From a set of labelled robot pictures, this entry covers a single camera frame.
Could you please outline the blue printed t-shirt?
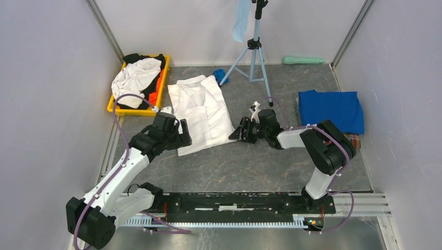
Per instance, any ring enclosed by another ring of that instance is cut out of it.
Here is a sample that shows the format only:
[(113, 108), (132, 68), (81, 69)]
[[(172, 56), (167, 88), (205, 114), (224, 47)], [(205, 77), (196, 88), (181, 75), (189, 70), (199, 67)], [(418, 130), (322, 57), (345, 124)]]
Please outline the blue printed t-shirt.
[(298, 94), (301, 124), (330, 120), (343, 133), (364, 134), (364, 114), (358, 93), (302, 91)]

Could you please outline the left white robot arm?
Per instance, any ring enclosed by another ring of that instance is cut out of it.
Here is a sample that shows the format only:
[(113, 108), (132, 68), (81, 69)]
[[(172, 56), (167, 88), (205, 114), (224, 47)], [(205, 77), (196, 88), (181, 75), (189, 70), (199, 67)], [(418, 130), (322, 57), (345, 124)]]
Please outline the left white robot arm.
[(138, 188), (120, 198), (130, 182), (164, 151), (190, 146), (187, 121), (160, 111), (151, 125), (134, 135), (122, 158), (91, 191), (81, 199), (72, 197), (66, 204), (68, 231), (88, 248), (102, 249), (118, 227), (137, 213), (158, 212), (164, 199), (157, 188)]

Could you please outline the white long-sleeve shirt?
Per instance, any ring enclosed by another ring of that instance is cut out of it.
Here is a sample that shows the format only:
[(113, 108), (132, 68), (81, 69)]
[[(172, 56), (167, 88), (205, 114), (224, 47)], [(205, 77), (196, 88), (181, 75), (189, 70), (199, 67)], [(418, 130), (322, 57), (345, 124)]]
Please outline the white long-sleeve shirt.
[(178, 80), (167, 88), (174, 114), (187, 121), (192, 139), (190, 146), (178, 149), (179, 156), (231, 142), (234, 127), (214, 76)]

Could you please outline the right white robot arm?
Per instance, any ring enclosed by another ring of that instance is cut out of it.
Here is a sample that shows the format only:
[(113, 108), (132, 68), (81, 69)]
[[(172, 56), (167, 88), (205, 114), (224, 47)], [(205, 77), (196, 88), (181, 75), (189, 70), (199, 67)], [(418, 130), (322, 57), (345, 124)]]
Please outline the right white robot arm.
[(332, 181), (355, 156), (354, 146), (331, 120), (284, 130), (272, 109), (255, 111), (252, 117), (242, 117), (239, 126), (228, 138), (251, 144), (263, 139), (277, 150), (305, 148), (315, 165), (310, 180), (301, 191), (301, 206), (309, 213), (322, 206)]

